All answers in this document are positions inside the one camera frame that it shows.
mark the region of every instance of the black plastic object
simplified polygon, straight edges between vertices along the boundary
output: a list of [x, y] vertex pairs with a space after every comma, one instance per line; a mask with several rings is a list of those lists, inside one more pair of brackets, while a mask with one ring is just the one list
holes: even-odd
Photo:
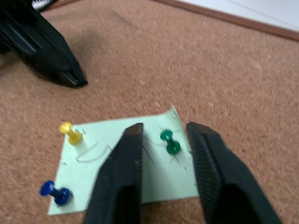
[[31, 0], [0, 0], [0, 52], [7, 50], [54, 83], [87, 84], [66, 41], [32, 7]]
[[84, 224], [141, 223], [142, 134], [128, 127], [100, 168]]
[[246, 165], [211, 128], [187, 123], [207, 224], [280, 224]]

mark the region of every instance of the green push pin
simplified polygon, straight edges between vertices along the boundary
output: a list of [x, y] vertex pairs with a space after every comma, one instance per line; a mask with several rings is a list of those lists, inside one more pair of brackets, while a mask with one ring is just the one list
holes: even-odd
[[171, 130], [165, 130], [160, 134], [160, 139], [167, 142], [166, 150], [169, 154], [176, 154], [181, 150], [181, 145], [178, 141], [173, 140], [172, 135]]

